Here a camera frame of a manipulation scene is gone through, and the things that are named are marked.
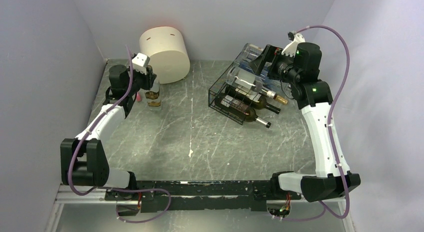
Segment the clear bottle gold black label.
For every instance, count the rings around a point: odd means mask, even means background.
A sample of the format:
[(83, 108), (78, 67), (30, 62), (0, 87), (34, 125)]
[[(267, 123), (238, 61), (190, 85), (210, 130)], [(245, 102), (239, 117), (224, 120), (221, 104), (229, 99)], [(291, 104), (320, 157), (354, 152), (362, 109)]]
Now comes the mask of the clear bottle gold black label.
[(156, 78), (152, 87), (143, 92), (147, 106), (152, 110), (160, 110), (162, 108), (161, 84), (159, 78)]

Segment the clear square glass bottle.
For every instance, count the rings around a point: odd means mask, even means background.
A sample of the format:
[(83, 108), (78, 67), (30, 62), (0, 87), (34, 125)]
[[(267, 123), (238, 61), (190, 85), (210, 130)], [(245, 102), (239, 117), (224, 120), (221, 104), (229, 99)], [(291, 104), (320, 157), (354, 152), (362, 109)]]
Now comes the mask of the clear square glass bottle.
[(251, 43), (246, 43), (236, 59), (237, 63), (242, 68), (250, 69), (249, 63), (255, 60), (262, 52), (262, 48)]

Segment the clear round glass bottle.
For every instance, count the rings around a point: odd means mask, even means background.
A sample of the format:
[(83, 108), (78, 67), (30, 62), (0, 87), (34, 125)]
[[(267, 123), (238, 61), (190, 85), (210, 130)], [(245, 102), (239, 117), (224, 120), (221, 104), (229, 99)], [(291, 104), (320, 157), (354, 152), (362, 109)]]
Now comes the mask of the clear round glass bottle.
[(232, 67), (228, 71), (225, 81), (235, 88), (243, 88), (257, 93), (264, 92), (262, 79), (240, 67)]

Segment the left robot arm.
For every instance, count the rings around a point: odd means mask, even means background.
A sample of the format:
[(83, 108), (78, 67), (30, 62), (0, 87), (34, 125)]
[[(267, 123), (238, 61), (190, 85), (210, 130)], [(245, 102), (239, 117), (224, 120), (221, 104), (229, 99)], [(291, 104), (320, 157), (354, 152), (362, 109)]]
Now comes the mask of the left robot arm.
[(115, 65), (109, 69), (108, 78), (110, 86), (98, 115), (83, 132), (60, 144), (61, 179), (65, 185), (117, 187), (124, 199), (131, 200), (139, 190), (135, 176), (110, 168), (104, 143), (128, 117), (136, 93), (150, 90), (157, 75), (150, 65), (139, 69)]

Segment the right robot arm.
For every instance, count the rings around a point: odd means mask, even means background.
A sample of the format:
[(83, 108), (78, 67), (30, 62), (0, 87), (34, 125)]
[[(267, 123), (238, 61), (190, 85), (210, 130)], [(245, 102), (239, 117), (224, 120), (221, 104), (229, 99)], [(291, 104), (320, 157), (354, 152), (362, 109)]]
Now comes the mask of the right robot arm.
[(288, 192), (301, 194), (308, 202), (346, 196), (361, 184), (360, 175), (352, 173), (341, 151), (336, 126), (330, 114), (335, 99), (327, 82), (319, 79), (322, 52), (317, 44), (301, 42), (293, 55), (283, 49), (266, 45), (261, 54), (249, 63), (259, 74), (267, 67), (267, 77), (288, 83), (297, 102), (312, 141), (315, 174), (279, 172), (270, 185), (270, 193), (281, 199)]

